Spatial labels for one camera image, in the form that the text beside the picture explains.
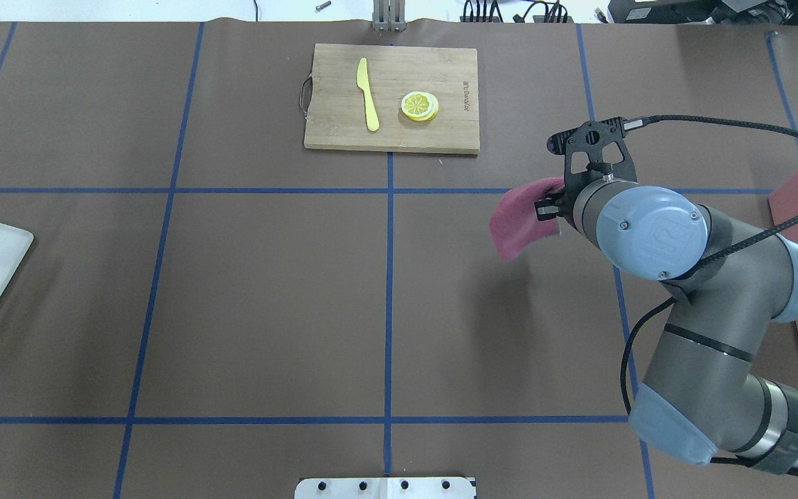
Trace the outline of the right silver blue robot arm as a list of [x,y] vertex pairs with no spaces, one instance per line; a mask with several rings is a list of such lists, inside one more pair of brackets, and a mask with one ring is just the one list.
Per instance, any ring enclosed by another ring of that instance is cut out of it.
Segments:
[[630,408],[640,440],[687,464],[719,464],[726,451],[726,464],[798,477],[798,391],[752,373],[768,326],[798,319],[798,244],[773,234],[700,266],[758,228],[625,180],[544,190],[535,212],[570,217],[612,265],[671,295]]

